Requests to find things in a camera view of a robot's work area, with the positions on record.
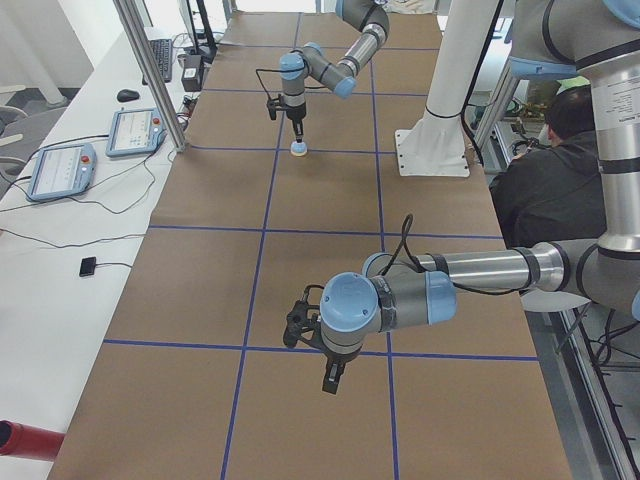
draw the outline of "blue joint cap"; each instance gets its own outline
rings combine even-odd
[[[509,57],[511,74],[524,80],[562,80],[578,76],[575,65]]]
[[[638,290],[636,296],[633,297],[633,303],[631,303],[631,316],[640,321],[640,290]]]
[[[342,15],[343,10],[344,10],[344,0],[338,0],[336,2],[336,15],[338,15],[342,19],[344,19],[344,16]]]
[[[336,88],[333,89],[333,93],[344,100],[351,96],[354,88],[356,88],[356,79],[353,77],[347,77],[338,82]]]
[[[364,264],[362,265],[362,274],[365,277],[374,276],[378,274],[378,272],[371,272],[371,275],[369,275],[369,268],[371,268],[371,264],[375,262],[377,259],[379,259],[380,257],[391,257],[391,254],[385,253],[385,252],[378,252],[378,253],[374,253],[373,255],[370,255],[369,258],[367,258],[364,261]]]
[[[295,80],[304,74],[304,60],[299,53],[285,53],[280,57],[280,76],[285,80]]]
[[[619,20],[640,29],[640,2],[638,0],[602,0]]]
[[[444,272],[424,274],[427,289],[427,321],[429,325],[450,320],[458,309],[456,289]]]
[[[318,45],[316,42],[307,42],[307,43],[304,44],[304,46],[305,47],[309,47],[309,48],[313,48],[320,55],[322,55],[324,57],[324,51],[322,50],[322,47],[320,45]]]
[[[322,322],[335,332],[356,332],[378,311],[378,294],[367,277],[340,273],[329,280],[320,300]]]

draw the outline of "person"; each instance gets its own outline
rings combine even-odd
[[[590,86],[558,94],[545,121],[551,148],[514,159],[490,185],[507,247],[597,238],[606,230]]]

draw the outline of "grid line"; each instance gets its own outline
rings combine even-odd
[[[296,24],[296,33],[293,39],[293,46],[298,42],[298,33],[300,31],[300,21],[302,19],[302,13],[298,13],[298,21]],[[238,366],[238,377],[236,379],[236,387],[233,394],[233,404],[231,407],[231,416],[229,419],[229,429],[227,431],[227,440],[225,444],[224,450],[224,458],[222,462],[222,468],[220,470],[220,480],[225,480],[227,475],[227,468],[229,466],[229,455],[231,452],[231,444],[233,442],[233,429],[235,426],[235,417],[238,410],[238,401],[240,398],[240,388],[242,385],[242,375],[244,373],[244,362],[247,356],[247,346],[249,343],[249,332],[251,330],[251,320],[253,317],[253,308],[255,305],[256,299],[256,291],[258,288],[259,278],[260,278],[260,267],[262,264],[262,255],[264,253],[264,242],[267,236],[266,229],[267,224],[269,223],[269,210],[271,208],[271,198],[273,195],[273,188],[276,179],[276,172],[278,169],[278,158],[280,156],[280,139],[282,138],[282,130],[284,128],[284,119],[285,115],[280,116],[280,127],[278,128],[278,138],[276,140],[276,151],[273,158],[273,168],[271,170],[271,182],[269,184],[269,194],[267,195],[267,205],[264,212],[264,220],[262,222],[262,235],[260,237],[260,247],[258,250],[258,259],[256,261],[256,270],[253,277],[253,286],[251,289],[251,299],[249,300],[249,311],[247,313],[247,323],[244,330],[244,338],[242,340],[242,351],[240,353],[240,364]]]
[[[210,230],[214,232],[249,232],[249,233],[277,233],[293,235],[351,235],[351,236],[378,236],[380,232],[351,232],[341,230],[295,230],[284,228],[244,228],[244,227],[218,227],[206,225],[149,225],[154,230]],[[400,232],[384,232],[385,236],[400,237]],[[502,240],[498,235],[474,235],[462,233],[409,233],[409,238],[458,238],[464,240]]]
[[[291,45],[253,45],[253,44],[247,44],[247,43],[226,43],[224,41],[224,39],[220,42],[218,42],[218,46],[221,47],[241,47],[241,48],[292,48]],[[345,52],[347,50],[349,50],[349,47],[327,47],[327,46],[322,46],[323,50],[344,50]],[[424,48],[420,48],[420,47],[382,47],[380,49],[382,50],[389,50],[389,51],[404,51],[404,52],[439,52],[440,48],[435,48],[435,47],[424,47]]]
[[[369,65],[369,72],[371,76],[371,109],[372,109],[372,117],[373,117],[373,135],[375,141],[375,149],[376,149],[376,182],[378,184],[378,215],[380,216],[380,251],[384,252],[385,242],[384,242],[384,204],[382,197],[382,176],[380,174],[380,155],[378,153],[379,142],[378,142],[378,115],[376,111],[376,82],[375,82],[375,74],[374,74],[374,61],[373,59]],[[391,333],[387,332],[386,334],[386,345],[387,345],[387,372],[389,375],[389,409],[390,415],[389,420],[391,423],[391,454],[393,461],[393,478],[394,480],[400,480],[400,461],[399,461],[399,452],[398,452],[398,429],[397,429],[397,421],[396,421],[396,395],[395,395],[395,385],[394,385],[394,376],[393,376],[393,349],[391,343]]]
[[[126,345],[131,347],[151,347],[151,348],[182,348],[195,350],[228,350],[228,351],[247,351],[247,352],[269,352],[269,353],[299,353],[311,355],[323,355],[322,352],[311,348],[286,348],[286,347],[265,347],[247,345],[220,345],[208,343],[185,343],[185,342],[160,342],[149,340],[125,340],[118,338],[105,338],[102,343],[109,345]],[[373,350],[363,350],[359,354],[363,357],[393,357],[393,358],[413,358],[413,359],[431,359],[431,360],[468,360],[468,361],[487,361],[487,362],[538,362],[538,357],[531,355],[480,355],[466,353],[417,353],[417,352],[376,352]]]
[[[212,93],[264,93],[264,90],[258,90],[253,88],[203,88],[203,92]],[[331,91],[306,91],[305,95],[335,95]],[[369,96],[371,92],[353,92],[351,95]],[[376,95],[381,97],[424,97],[427,98],[426,93],[402,93],[402,92],[378,92]]]

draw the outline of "black cable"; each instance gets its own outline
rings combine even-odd
[[[133,265],[129,265],[128,263],[122,263],[122,262],[106,262],[106,263],[96,263],[96,268],[97,267],[109,267],[112,265],[122,265],[123,267],[129,267],[129,268],[133,268]]]
[[[65,143],[77,142],[77,141],[79,141],[79,140],[87,140],[87,139],[89,139],[89,138],[95,138],[95,139],[97,139],[97,140],[95,140],[95,141],[100,141],[99,139],[103,139],[103,140],[108,139],[108,138],[109,138],[109,135],[104,135],[104,134],[100,134],[100,135],[89,135],[89,136],[86,136],[86,137],[72,138],[72,139],[62,140],[62,141],[60,141],[60,142],[55,142],[55,143],[50,143],[50,144],[48,144],[48,145],[44,145],[44,146],[42,146],[42,147],[39,147],[37,150],[34,150],[34,151],[29,155],[29,157],[27,157],[27,160],[24,162],[24,165],[22,165],[22,168],[24,169],[24,167],[26,167],[26,166],[27,166],[27,164],[31,161],[31,159],[33,158],[33,156],[34,156],[36,153],[38,153],[40,150],[43,150],[43,149],[45,149],[45,148],[49,148],[49,147],[55,147],[55,146],[57,146],[57,145],[62,145],[62,144],[65,144]],[[0,171],[0,178],[2,178],[5,182],[7,182],[7,183],[9,184],[9,188],[11,188],[11,187],[13,187],[14,185],[16,185],[16,183],[17,183],[17,182],[19,182],[19,181],[21,181],[21,180],[28,180],[28,179],[30,179],[30,178],[31,178],[31,175],[26,176],[26,177],[21,177],[21,178],[18,178],[18,179],[16,179],[16,180],[9,180],[9,179],[8,179],[7,177],[5,177],[5,176],[2,174],[2,172]],[[2,212],[6,212],[6,211],[10,211],[10,210],[12,210],[12,209],[0,210],[0,213],[2,213]]]
[[[396,247],[395,251],[391,255],[391,258],[389,259],[389,262],[387,262],[387,265],[378,272],[378,275],[384,276],[389,272],[389,269],[391,269],[391,267],[396,264],[396,260],[398,258],[398,255],[400,254],[400,251],[403,250],[403,249],[404,249],[405,253],[407,254],[407,256],[409,257],[409,260],[411,261],[411,263],[408,264],[406,262],[401,261],[401,262],[399,262],[400,264],[411,268],[416,273],[424,273],[424,272],[433,271],[433,270],[427,270],[426,268],[424,268],[420,264],[420,261],[418,260],[418,258],[415,255],[413,255],[411,253],[411,251],[409,250],[409,245],[407,243],[407,238],[409,236],[409,232],[411,230],[411,225],[412,224],[413,224],[413,215],[411,213],[409,213],[405,217],[404,222],[402,222],[402,230],[400,232],[400,242],[398,243],[398,246]],[[453,282],[453,281],[451,283],[453,284],[454,287],[456,287],[456,288],[458,288],[460,290],[465,290],[467,292],[477,293],[477,294],[480,294],[480,295],[500,296],[500,295],[508,295],[510,293],[514,293],[514,292],[520,291],[519,288],[512,288],[512,289],[498,290],[498,291],[481,290],[481,289],[474,288],[474,287],[468,287],[466,285],[462,285],[460,283]]]
[[[634,328],[636,328],[640,322],[634,321],[628,325],[624,325],[622,327],[616,328],[614,330],[611,330],[611,324],[613,322],[613,315],[615,314],[615,310],[611,309],[609,311],[609,316],[607,317],[607,322],[605,324],[605,331],[602,335],[600,335],[600,337],[597,340],[590,340],[593,343],[598,343],[600,345],[600,347],[598,348],[595,357],[598,360],[598,365],[600,366],[606,366],[609,361],[611,360],[611,355],[612,355],[612,351],[613,350],[617,350],[620,351],[622,353],[625,353],[627,355],[631,355],[634,356],[633,354],[626,352],[624,350],[620,350],[620,348],[618,347],[614,347],[612,345],[612,341],[622,335],[625,335],[626,333],[630,332],[631,330],[633,330]],[[606,350],[606,355],[604,360],[600,360],[600,356],[602,355],[602,353]]]
[[[144,233],[129,233],[127,235],[122,235],[120,237],[99,238],[98,240],[91,240],[90,242],[86,242],[86,243],[69,243],[69,244],[65,244],[65,245],[57,245],[57,244],[55,244],[53,242],[49,242],[48,240],[42,240],[40,238],[30,237],[29,235],[23,235],[21,233],[16,233],[14,231],[7,230],[6,228],[2,228],[2,227],[0,227],[0,232],[8,233],[9,235],[13,235],[13,236],[19,237],[19,238],[24,238],[25,240],[33,240],[34,242],[42,243],[44,245],[48,245],[50,247],[58,248],[58,249],[80,248],[80,247],[86,247],[87,245],[94,245],[96,243],[112,242],[112,241],[115,241],[115,240],[128,240],[128,239],[131,239],[131,238],[141,238],[141,237],[144,237],[144,235],[145,235]]]
[[[609,315],[607,315],[607,321],[604,325],[604,338],[605,341],[603,344],[600,345],[600,348],[598,348],[597,352],[596,352],[596,359],[598,360],[598,363],[600,365],[605,365],[610,359],[611,359],[611,348],[610,348],[610,342],[611,342],[611,324],[613,322],[613,316],[615,315],[616,311],[611,308],[609,309]],[[600,361],[600,355],[602,355],[602,352],[607,349],[607,355],[605,357],[604,361]]]
[[[258,77],[258,81],[260,82],[260,86],[262,87],[262,90],[264,90],[264,93],[267,94],[267,98],[269,100],[273,100],[273,97],[271,96],[271,94],[269,93],[269,90],[267,90],[267,87],[264,85],[264,82],[262,81],[262,77],[260,76],[260,72],[267,72],[267,73],[293,73],[293,72],[301,72],[303,71],[305,68],[307,68],[307,61],[303,59],[304,65],[300,68],[295,68],[293,70],[278,70],[278,69],[274,69],[274,68],[256,68],[255,72],[256,72],[256,76]]]
[[[55,146],[57,146],[57,145],[63,145],[63,144],[65,144],[65,143],[77,142],[77,141],[79,141],[79,140],[87,140],[87,139],[89,139],[89,138],[96,138],[96,139],[104,138],[104,139],[106,140],[107,138],[109,138],[109,134],[87,135],[86,137],[72,138],[72,139],[69,139],[69,140],[62,140],[62,141],[60,141],[60,142],[54,142],[54,143],[50,143],[50,144],[48,144],[48,145],[43,145],[43,146],[41,146],[41,147],[37,148],[36,150],[34,150],[34,151],[31,153],[31,155],[29,155],[29,157],[27,158],[27,162],[26,162],[26,163],[29,163],[29,161],[31,160],[31,158],[33,158],[33,156],[34,156],[36,153],[38,153],[40,150],[44,150],[45,148],[55,147]]]
[[[469,127],[469,125],[467,124],[467,119],[465,118],[464,114],[465,111],[467,110],[467,107],[470,106],[469,101],[471,100],[471,95],[473,95],[473,89],[476,85],[476,82],[478,80],[478,75],[480,74],[480,69],[482,67],[482,62],[484,61],[484,58],[487,55],[487,51],[489,50],[489,46],[491,45],[491,41],[493,40],[493,32],[495,29],[495,25],[496,22],[498,21],[498,18],[500,17],[500,11],[502,10],[502,4],[504,3],[504,0],[500,0],[498,2],[498,5],[496,6],[496,10],[493,14],[493,19],[491,20],[491,26],[489,28],[489,31],[487,32],[487,36],[485,37],[484,40],[484,44],[482,45],[482,50],[480,52],[480,58],[478,59],[478,63],[476,63],[476,69],[473,72],[473,77],[471,78],[471,83],[469,84],[469,89],[467,90],[467,95],[464,99],[464,103],[462,104],[462,108],[460,109],[460,112],[453,114],[453,115],[441,115],[441,114],[437,114],[432,112],[431,110],[429,110],[429,107],[425,104],[425,108],[427,110],[427,112],[429,112],[431,115],[433,115],[434,117],[437,118],[443,118],[443,119],[447,119],[447,118],[455,118],[457,116],[460,116],[460,123],[462,124],[462,129],[464,130],[464,133],[466,133],[466,135],[469,137],[469,140],[471,140],[471,145],[473,146],[474,151],[476,152],[476,155],[478,156],[478,162],[480,162],[480,165],[484,166],[484,157],[482,156],[482,152],[480,151],[480,147],[478,145],[478,143],[475,141],[475,134],[473,133],[473,131],[471,130],[471,128]]]
[[[169,159],[169,157],[171,156],[171,153],[173,153],[174,151],[175,151],[175,149],[174,149],[174,150],[171,150],[171,152],[169,152],[169,154],[167,155],[167,160],[168,160],[169,162],[171,162],[171,163],[173,163],[173,161],[172,161],[172,160],[170,160],[170,159]],[[112,213],[112,214],[114,214],[114,215],[120,215],[120,214],[125,213],[126,211],[128,211],[128,210],[132,209],[132,208],[133,208],[134,206],[136,206],[139,202],[141,202],[141,201],[145,198],[145,196],[149,193],[149,190],[151,189],[151,187],[155,184],[155,182],[156,182],[157,178],[156,178],[156,176],[154,175],[154,173],[153,173],[153,172],[149,169],[149,167],[147,166],[147,161],[148,161],[148,160],[149,160],[149,158],[151,158],[153,155],[154,155],[154,153],[150,153],[150,154],[149,154],[149,155],[147,155],[143,160],[141,160],[140,162],[136,163],[135,165],[133,165],[133,166],[131,166],[131,167],[129,167],[129,168],[127,168],[127,169],[125,169],[125,170],[121,171],[121,172],[118,172],[118,173],[116,173],[116,174],[114,174],[114,175],[111,175],[111,176],[109,176],[109,177],[107,177],[107,178],[105,178],[105,179],[103,179],[103,180],[99,181],[98,183],[96,183],[96,184],[94,184],[94,185],[91,185],[90,187],[88,187],[88,188],[83,192],[83,193],[88,192],[89,190],[91,190],[91,189],[93,189],[93,188],[96,188],[96,187],[97,187],[97,186],[99,186],[99,185],[102,185],[103,183],[105,183],[105,182],[106,182],[106,181],[108,181],[108,180],[111,180],[111,179],[113,179],[113,178],[115,178],[115,177],[118,177],[118,176],[120,176],[120,175],[123,175],[123,174],[125,174],[125,173],[127,173],[127,172],[129,172],[129,171],[131,171],[131,170],[133,170],[133,169],[135,169],[135,168],[137,168],[137,167],[139,167],[140,165],[143,165],[143,166],[144,166],[144,168],[145,168],[145,170],[147,170],[147,172],[149,172],[149,174],[150,174],[150,175],[151,175],[151,177],[152,177],[151,183],[149,183],[149,185],[147,185],[147,188],[146,188],[146,189],[145,189],[145,191],[142,193],[142,195],[141,195],[140,197],[138,197],[138,199],[136,199],[133,203],[131,203],[129,206],[127,206],[126,208],[124,208],[124,209],[122,209],[122,210],[119,210],[119,211],[113,210],[113,209],[111,209],[111,208],[107,207],[106,205],[104,205],[103,203],[98,202],[98,201],[96,201],[96,200],[79,200],[79,199],[77,199],[77,198],[74,198],[73,196],[67,195],[67,196],[60,197],[60,198],[53,198],[53,199],[51,199],[51,200],[44,200],[44,201],[41,201],[41,202],[33,202],[33,203],[25,204],[25,205],[19,205],[19,206],[17,206],[17,207],[5,208],[4,210],[0,210],[0,213],[11,212],[11,211],[13,211],[13,210],[20,210],[20,209],[22,209],[22,208],[32,208],[32,207],[36,207],[36,206],[38,206],[38,205],[43,205],[43,204],[47,204],[47,203],[53,203],[53,202],[58,202],[58,201],[61,201],[61,200],[67,200],[67,199],[68,199],[68,200],[71,200],[71,201],[76,202],[76,203],[95,204],[95,205],[98,205],[98,206],[100,206],[100,207],[104,208],[104,209],[105,209],[106,211],[108,211],[109,213]],[[20,190],[22,190],[22,192],[23,192],[25,195],[27,195],[27,191],[26,191],[24,188],[22,188],[20,185],[16,185],[16,187],[18,187]]]
[[[302,294],[302,301],[306,302],[309,299],[309,293],[312,289],[324,290],[324,285],[311,284],[304,287],[304,293]]]

